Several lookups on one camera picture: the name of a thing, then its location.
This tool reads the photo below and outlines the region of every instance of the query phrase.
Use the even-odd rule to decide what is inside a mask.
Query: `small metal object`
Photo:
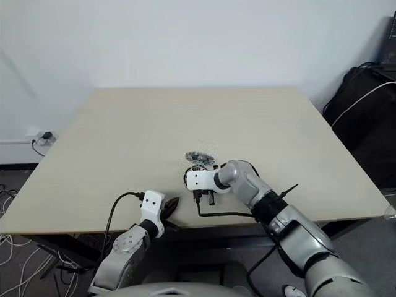
[[[215,194],[213,191],[209,191],[209,205],[215,205]]]
[[[185,154],[186,160],[200,166],[209,166],[215,163],[215,158],[207,153],[188,152]]]

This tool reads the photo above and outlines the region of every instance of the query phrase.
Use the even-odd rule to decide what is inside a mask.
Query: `wall baseboard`
[[[0,170],[34,170],[38,163],[0,164]]]
[[[4,139],[0,140],[0,144],[31,144],[30,139]]]

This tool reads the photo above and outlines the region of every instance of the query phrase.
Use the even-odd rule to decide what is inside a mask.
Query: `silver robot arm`
[[[160,215],[165,195],[146,191],[140,211],[139,225],[119,235],[109,255],[100,264],[88,292],[103,295],[129,286],[131,274],[141,262],[150,242],[164,233]]]
[[[214,174],[214,188],[231,189],[263,223],[291,271],[305,278],[310,297],[377,296],[335,252],[330,238],[258,176],[245,161],[231,160]]]

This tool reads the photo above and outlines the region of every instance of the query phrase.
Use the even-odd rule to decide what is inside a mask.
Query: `white cable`
[[[5,192],[5,193],[14,192],[15,194],[18,194],[17,190],[2,190],[2,192]]]
[[[346,110],[344,110],[337,119],[335,119],[335,121],[332,123],[332,125],[330,126],[331,128],[333,128],[333,126],[335,125],[336,122],[338,122],[338,120],[346,113],[348,112],[352,107],[354,107],[356,104],[358,104],[361,100],[365,99],[368,95],[374,93],[376,90],[378,90],[379,88],[382,88],[385,85],[390,85],[390,84],[396,84],[396,82],[386,82],[382,85],[379,85],[378,87],[372,89],[370,92],[368,92],[367,94],[365,94],[364,96],[362,96],[358,101],[356,101],[354,104],[352,104],[351,106],[349,106]]]
[[[68,261],[66,261],[66,260],[63,260],[60,252],[58,252],[58,257],[59,257],[59,260],[61,260],[62,263],[69,264],[70,266],[75,265],[75,262],[71,261],[70,259],[69,259],[70,262],[68,262]]]
[[[12,237],[10,235],[6,235],[9,236],[10,240],[11,240],[11,249],[10,249],[10,256],[8,257],[7,260],[5,260],[4,262],[0,263],[0,266],[3,266],[4,264],[7,264],[8,262],[10,262],[11,257],[12,257],[12,248],[13,248],[13,244],[12,244]]]
[[[2,241],[0,242],[0,246],[1,246],[3,243],[7,243],[7,242],[8,242],[8,241],[6,241],[6,236],[5,236],[4,234],[1,235],[0,240],[2,240]]]
[[[51,255],[49,255],[49,256],[37,267],[36,271],[39,270],[39,269],[41,269],[43,266],[46,267],[47,264],[50,262],[50,260],[52,260],[52,256],[51,256]],[[25,284],[25,287],[24,287],[24,289],[22,290],[22,295],[21,295],[21,297],[24,297],[24,296],[25,296],[26,289],[27,289],[27,287],[29,286],[29,283],[30,283],[31,280],[32,280],[32,279],[30,279],[30,280]]]
[[[27,283],[29,280],[31,280],[33,277],[35,277],[38,273],[40,273],[45,267],[46,265],[51,261],[51,257],[52,256],[48,256],[47,257],[47,261],[44,260],[44,265],[41,266],[41,269],[37,270],[35,273],[33,273],[31,276],[29,276],[25,281],[23,281],[22,283],[20,283],[19,285],[13,286],[12,288],[8,289],[7,291],[4,291],[0,294],[0,297],[3,297],[5,294],[11,292],[12,290],[24,285],[25,283]]]
[[[26,246],[26,245],[28,245],[29,243],[31,243],[32,242],[32,240],[28,240],[26,243],[12,243],[12,245],[13,246]]]
[[[2,213],[6,213],[6,203],[12,199],[12,196],[8,197],[3,203],[2,203]]]
[[[70,265],[73,269],[77,269],[78,267],[80,267],[77,263],[75,263],[73,260],[71,260],[70,258],[68,258],[68,257],[66,257],[66,256],[64,256],[64,257],[67,258],[67,260],[69,260],[69,261],[64,260],[64,259],[62,258],[62,255],[61,255],[61,253],[60,253],[59,251],[58,251],[57,253],[58,253],[59,260],[61,260],[62,263],[65,263],[65,264],[67,264],[67,265]],[[73,288],[73,290],[71,291],[70,295],[68,295],[69,292],[70,292],[70,289],[72,288],[74,279],[75,279],[74,288]],[[77,273],[73,273],[73,276],[72,276],[72,279],[71,279],[71,281],[70,281],[70,284],[69,284],[69,286],[67,287],[67,291],[66,291],[65,297],[71,297],[71,296],[73,296],[75,290],[77,289],[78,282],[79,282],[79,276],[78,276],[78,274],[77,274]]]
[[[72,287],[72,285],[73,285],[73,281],[74,281],[75,278],[76,278],[76,282],[75,282],[76,284],[75,284],[74,289],[73,289],[73,292],[72,292],[72,293],[74,293],[75,288],[77,287],[77,282],[78,282],[78,276],[77,276],[76,273],[73,273],[72,280],[70,281],[70,285],[69,285],[69,287],[67,288],[67,291],[66,291],[66,294],[64,295],[64,297],[67,297],[67,296],[68,296],[68,294],[69,294],[69,292],[70,292],[70,289],[71,289],[71,287]]]
[[[73,289],[72,293],[70,293],[70,296],[69,296],[69,297],[72,297],[72,296],[73,296],[75,290],[77,289],[77,286],[79,285],[79,274],[76,273],[76,274],[75,274],[75,277],[76,277],[76,279],[75,279],[75,286],[74,286],[74,289]]]
[[[20,273],[20,280],[19,280],[19,283],[20,283],[20,284],[21,284],[22,281],[24,280],[24,272],[25,272],[25,267],[26,267],[26,265],[27,265],[27,262],[29,262],[30,258],[32,258],[32,257],[34,256],[34,254],[36,254],[39,250],[40,250],[40,248],[38,247],[37,249],[35,249],[35,250],[30,254],[30,256],[27,257],[27,259],[26,259],[24,265],[22,266],[22,272]],[[19,288],[18,288],[18,297],[20,297],[20,286],[19,286]]]

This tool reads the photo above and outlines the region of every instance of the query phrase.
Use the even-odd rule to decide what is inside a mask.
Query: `wooden table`
[[[182,227],[249,224],[244,217],[207,217],[183,184],[184,154],[217,163],[247,160],[277,192],[315,221],[378,217],[388,202],[306,96],[277,88],[96,89],[40,162],[0,231],[42,235],[102,232],[120,194],[154,189],[181,203],[171,221]],[[232,194],[205,200],[203,212],[248,209]],[[111,230],[140,218],[139,201],[123,199]]]

